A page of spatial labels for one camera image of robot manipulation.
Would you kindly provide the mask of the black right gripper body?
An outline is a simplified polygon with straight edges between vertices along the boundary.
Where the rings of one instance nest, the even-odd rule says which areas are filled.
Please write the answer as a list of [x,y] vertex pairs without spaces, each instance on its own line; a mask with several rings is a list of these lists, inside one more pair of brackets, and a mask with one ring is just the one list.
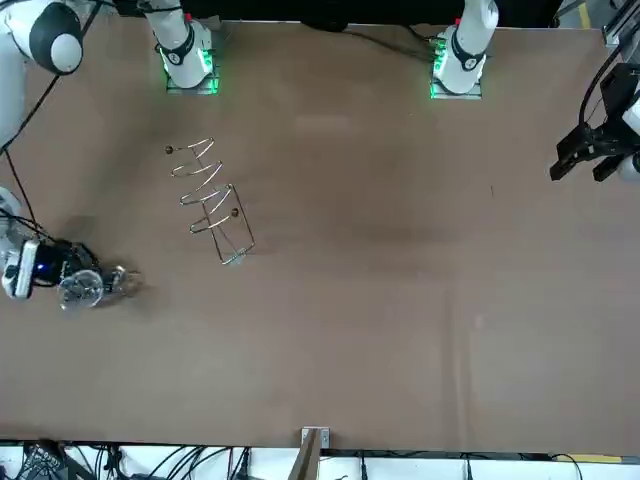
[[59,283],[83,266],[82,244],[60,241],[40,243],[34,266],[35,283]]

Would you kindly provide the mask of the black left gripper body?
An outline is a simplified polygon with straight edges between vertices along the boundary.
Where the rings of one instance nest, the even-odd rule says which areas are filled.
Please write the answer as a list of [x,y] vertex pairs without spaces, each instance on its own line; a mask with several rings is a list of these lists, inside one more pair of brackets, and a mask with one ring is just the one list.
[[619,63],[600,83],[605,120],[590,128],[589,149],[600,156],[639,148],[639,65]]

